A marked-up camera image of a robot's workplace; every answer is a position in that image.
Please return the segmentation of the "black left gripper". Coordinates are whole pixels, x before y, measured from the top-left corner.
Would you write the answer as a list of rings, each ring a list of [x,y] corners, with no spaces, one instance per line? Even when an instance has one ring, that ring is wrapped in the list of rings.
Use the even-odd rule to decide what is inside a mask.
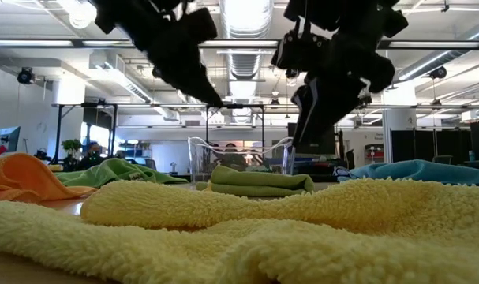
[[[174,79],[173,87],[207,105],[222,106],[219,94],[208,79],[199,50],[200,44],[216,36],[217,28],[207,8],[184,13],[178,21],[171,21],[146,50],[154,65],[153,75]]]

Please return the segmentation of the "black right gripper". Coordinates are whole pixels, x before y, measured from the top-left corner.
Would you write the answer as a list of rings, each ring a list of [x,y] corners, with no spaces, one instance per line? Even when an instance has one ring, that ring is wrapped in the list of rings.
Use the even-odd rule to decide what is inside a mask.
[[[331,38],[330,54],[329,66],[334,71],[368,80],[369,91],[373,93],[388,87],[395,75],[389,59],[351,35],[335,33]],[[350,78],[343,81],[315,78],[299,87],[292,96],[292,103],[299,110],[294,133],[298,144],[305,142],[305,134],[329,129],[357,107],[359,93],[364,87],[361,80]]]

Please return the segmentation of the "pale green microfiber towel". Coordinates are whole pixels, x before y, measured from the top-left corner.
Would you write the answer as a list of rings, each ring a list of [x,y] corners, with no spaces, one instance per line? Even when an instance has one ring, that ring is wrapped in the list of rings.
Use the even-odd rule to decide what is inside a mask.
[[[306,194],[315,189],[307,174],[284,175],[268,172],[237,171],[217,166],[208,181],[198,181],[196,190],[246,197],[284,197]]]

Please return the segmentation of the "yellow microfiber towel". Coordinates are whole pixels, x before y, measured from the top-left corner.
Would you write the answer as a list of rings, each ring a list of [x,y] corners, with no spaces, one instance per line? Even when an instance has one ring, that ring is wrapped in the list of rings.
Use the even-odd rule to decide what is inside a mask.
[[[358,179],[249,200],[118,181],[77,216],[0,201],[0,252],[121,284],[479,284],[479,187]]]

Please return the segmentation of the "orange microfiber towel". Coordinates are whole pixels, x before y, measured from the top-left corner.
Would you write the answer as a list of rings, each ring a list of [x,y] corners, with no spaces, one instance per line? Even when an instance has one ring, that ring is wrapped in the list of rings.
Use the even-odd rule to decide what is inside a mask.
[[[87,196],[95,191],[88,186],[65,186],[47,165],[31,155],[0,157],[0,201],[37,204]]]

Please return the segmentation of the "blue microfiber towel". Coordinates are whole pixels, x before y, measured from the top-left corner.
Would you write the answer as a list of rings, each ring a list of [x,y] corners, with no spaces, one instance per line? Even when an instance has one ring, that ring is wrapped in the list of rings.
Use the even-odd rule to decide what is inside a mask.
[[[340,182],[350,179],[413,179],[450,185],[479,186],[479,169],[415,159],[396,163],[373,163],[338,174]]]

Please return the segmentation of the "black monitor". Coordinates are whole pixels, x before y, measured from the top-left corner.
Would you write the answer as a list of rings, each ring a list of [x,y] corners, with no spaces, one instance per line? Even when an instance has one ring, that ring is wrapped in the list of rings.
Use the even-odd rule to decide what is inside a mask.
[[[305,142],[295,146],[297,154],[326,155],[335,154],[335,132],[330,127],[305,134]]]

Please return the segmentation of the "black light bar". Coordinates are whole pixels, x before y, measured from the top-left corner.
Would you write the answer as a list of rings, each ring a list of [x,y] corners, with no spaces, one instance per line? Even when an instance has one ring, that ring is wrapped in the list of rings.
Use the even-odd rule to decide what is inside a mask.
[[[209,49],[276,49],[279,40],[214,39],[206,41],[200,48]],[[127,39],[0,39],[0,48],[43,49],[129,49],[134,45]],[[382,40],[378,50],[479,50],[479,41],[428,41],[428,40]]]

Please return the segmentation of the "person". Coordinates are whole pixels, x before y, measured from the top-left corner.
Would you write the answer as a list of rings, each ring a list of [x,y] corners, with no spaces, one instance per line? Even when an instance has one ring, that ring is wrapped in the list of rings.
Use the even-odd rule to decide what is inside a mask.
[[[245,164],[245,160],[242,155],[237,154],[238,150],[236,145],[228,143],[224,149],[224,155],[222,156],[222,164],[227,167],[240,167]]]
[[[102,148],[97,142],[91,142],[88,145],[88,152],[77,164],[76,170],[87,170],[90,167],[98,166],[103,160],[101,154]]]

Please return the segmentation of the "clear plastic bin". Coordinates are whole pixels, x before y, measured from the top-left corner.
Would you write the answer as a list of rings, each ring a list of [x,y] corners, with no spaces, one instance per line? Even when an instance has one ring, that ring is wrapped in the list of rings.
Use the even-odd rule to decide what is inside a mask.
[[[237,154],[242,155],[245,164],[232,167],[237,171],[268,172],[275,174],[292,174],[295,150],[292,139],[287,137],[274,140],[271,144],[264,141],[223,140],[206,141],[199,137],[190,137],[189,172],[192,182],[206,181],[217,166],[223,166],[222,156],[228,143],[236,145]]]

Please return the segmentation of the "red and white cabinet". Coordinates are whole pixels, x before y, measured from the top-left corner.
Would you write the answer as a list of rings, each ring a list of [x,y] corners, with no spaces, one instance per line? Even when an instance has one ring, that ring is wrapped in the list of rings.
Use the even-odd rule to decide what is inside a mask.
[[[384,146],[382,144],[365,145],[365,163],[383,163],[384,162]]]

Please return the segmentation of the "black stand with screen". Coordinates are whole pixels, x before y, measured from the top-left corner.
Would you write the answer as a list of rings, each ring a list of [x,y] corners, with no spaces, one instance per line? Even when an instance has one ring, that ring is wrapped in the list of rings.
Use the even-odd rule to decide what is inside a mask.
[[[51,160],[51,164],[57,164],[59,161],[59,154],[61,148],[61,134],[62,129],[68,133],[70,130],[74,130],[73,126],[62,126],[62,119],[74,109],[82,109],[84,112],[79,117],[78,121],[86,122],[95,126],[106,128],[110,131],[108,141],[108,155],[114,154],[114,142],[116,136],[117,120],[118,120],[118,107],[117,103],[77,103],[77,104],[61,104],[53,103],[53,107],[58,108],[58,120],[56,126],[56,136],[54,142],[54,157]]]

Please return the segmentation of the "black partition panels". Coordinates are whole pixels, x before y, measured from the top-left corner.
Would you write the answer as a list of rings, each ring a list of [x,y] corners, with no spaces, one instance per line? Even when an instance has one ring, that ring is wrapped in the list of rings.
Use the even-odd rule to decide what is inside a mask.
[[[461,165],[472,150],[468,130],[391,130],[391,161],[421,159]]]

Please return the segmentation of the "green potted plant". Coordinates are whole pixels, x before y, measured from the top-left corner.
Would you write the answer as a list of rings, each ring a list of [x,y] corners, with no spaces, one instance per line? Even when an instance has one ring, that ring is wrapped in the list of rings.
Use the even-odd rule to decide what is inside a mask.
[[[62,148],[66,156],[62,160],[64,171],[74,171],[79,163],[78,154],[82,149],[82,144],[78,139],[69,139],[62,141]]]

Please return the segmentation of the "grey framed monitor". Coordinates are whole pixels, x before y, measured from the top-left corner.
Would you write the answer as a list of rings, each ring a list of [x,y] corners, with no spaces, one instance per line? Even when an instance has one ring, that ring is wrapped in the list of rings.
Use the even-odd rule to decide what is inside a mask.
[[[8,152],[17,150],[21,127],[0,129],[0,147],[4,146]]]

